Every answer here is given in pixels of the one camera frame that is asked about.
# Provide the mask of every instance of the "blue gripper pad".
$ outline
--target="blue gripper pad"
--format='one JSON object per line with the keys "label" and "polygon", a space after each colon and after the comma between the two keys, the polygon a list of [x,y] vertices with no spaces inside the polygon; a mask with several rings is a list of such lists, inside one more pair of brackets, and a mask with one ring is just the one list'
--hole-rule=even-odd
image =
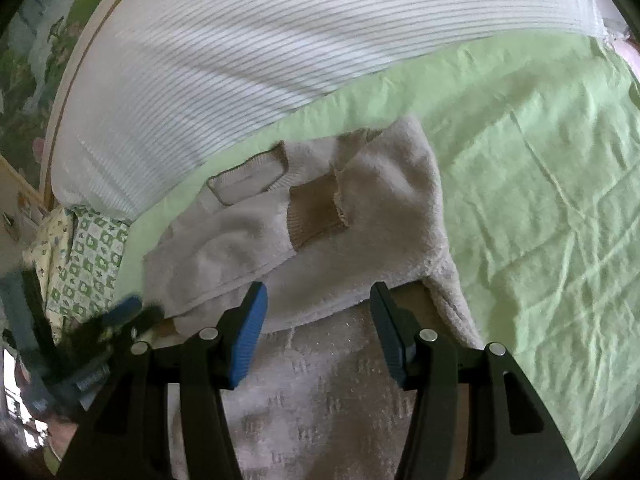
{"label": "blue gripper pad", "polygon": [[249,371],[255,345],[267,313],[267,288],[253,282],[239,307],[227,310],[217,328],[228,358],[228,384],[233,389]]}
{"label": "blue gripper pad", "polygon": [[414,337],[420,332],[420,325],[411,312],[396,306],[384,282],[371,287],[369,303],[389,374],[404,388],[407,364],[415,358]]}
{"label": "blue gripper pad", "polygon": [[129,296],[109,312],[102,315],[102,324],[112,327],[122,326],[134,319],[142,311],[142,300],[138,296]]}

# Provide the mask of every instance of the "green blanket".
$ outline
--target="green blanket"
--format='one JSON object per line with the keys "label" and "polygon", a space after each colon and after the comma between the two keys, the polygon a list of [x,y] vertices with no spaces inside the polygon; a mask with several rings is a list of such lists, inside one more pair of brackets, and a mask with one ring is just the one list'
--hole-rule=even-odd
{"label": "green blanket", "polygon": [[433,145],[451,250],[482,336],[505,343],[583,476],[640,391],[640,94],[598,41],[512,32],[405,61],[212,156],[131,227],[116,298],[205,179],[279,139],[412,112]]}

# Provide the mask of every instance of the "screw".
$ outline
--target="screw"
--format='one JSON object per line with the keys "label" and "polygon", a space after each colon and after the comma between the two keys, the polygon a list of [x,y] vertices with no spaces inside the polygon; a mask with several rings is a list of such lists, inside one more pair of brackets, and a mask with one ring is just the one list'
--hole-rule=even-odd
{"label": "screw", "polygon": [[200,336],[200,339],[203,339],[204,341],[213,341],[218,337],[218,329],[209,326],[200,330],[198,335]]}
{"label": "screw", "polygon": [[149,345],[144,341],[138,341],[137,343],[133,343],[133,345],[131,345],[131,353],[133,355],[142,355],[147,350],[149,350]]}
{"label": "screw", "polygon": [[420,330],[420,339],[433,343],[438,338],[438,333],[431,328],[423,328]]}
{"label": "screw", "polygon": [[507,349],[501,343],[491,343],[489,345],[489,352],[500,357],[507,353]]}

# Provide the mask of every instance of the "white striped pillow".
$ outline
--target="white striped pillow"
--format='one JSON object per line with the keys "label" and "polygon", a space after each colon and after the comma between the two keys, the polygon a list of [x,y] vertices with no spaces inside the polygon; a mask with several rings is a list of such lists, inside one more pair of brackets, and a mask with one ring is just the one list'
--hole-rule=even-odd
{"label": "white striped pillow", "polygon": [[513,28],[605,33],[594,0],[124,0],[71,88],[54,193],[135,219],[208,156],[348,80]]}

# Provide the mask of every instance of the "green patterned cloth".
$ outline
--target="green patterned cloth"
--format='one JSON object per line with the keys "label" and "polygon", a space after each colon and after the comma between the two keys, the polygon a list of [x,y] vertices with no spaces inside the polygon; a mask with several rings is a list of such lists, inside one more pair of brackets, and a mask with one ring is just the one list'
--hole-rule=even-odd
{"label": "green patterned cloth", "polygon": [[129,235],[126,224],[91,209],[76,206],[74,212],[78,226],[69,260],[53,277],[46,307],[56,339],[75,323],[111,308],[124,243]]}

